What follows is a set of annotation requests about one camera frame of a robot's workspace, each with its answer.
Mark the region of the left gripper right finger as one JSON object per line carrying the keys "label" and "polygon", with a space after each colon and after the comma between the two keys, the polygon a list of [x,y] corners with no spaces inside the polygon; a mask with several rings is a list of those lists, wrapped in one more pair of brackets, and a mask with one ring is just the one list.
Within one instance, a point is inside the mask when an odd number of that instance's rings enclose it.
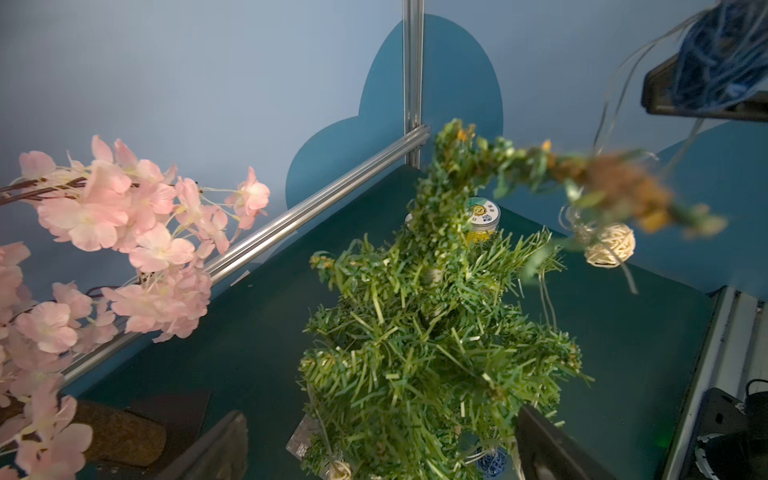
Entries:
{"label": "left gripper right finger", "polygon": [[616,479],[532,405],[520,408],[515,439],[523,479]]}

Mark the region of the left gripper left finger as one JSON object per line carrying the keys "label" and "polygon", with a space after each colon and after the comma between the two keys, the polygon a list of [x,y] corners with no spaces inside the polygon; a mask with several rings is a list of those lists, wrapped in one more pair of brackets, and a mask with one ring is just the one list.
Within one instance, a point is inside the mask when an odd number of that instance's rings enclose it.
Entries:
{"label": "left gripper left finger", "polygon": [[233,410],[154,478],[239,480],[244,478],[248,464],[247,419]]}

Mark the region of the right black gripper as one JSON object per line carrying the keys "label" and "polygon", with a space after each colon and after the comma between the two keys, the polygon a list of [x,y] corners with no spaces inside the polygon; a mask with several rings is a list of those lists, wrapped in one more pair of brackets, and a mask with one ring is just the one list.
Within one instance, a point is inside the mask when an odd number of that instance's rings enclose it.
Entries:
{"label": "right black gripper", "polygon": [[651,115],[765,123],[766,80],[765,64],[679,68],[673,56],[646,74],[641,106]]}

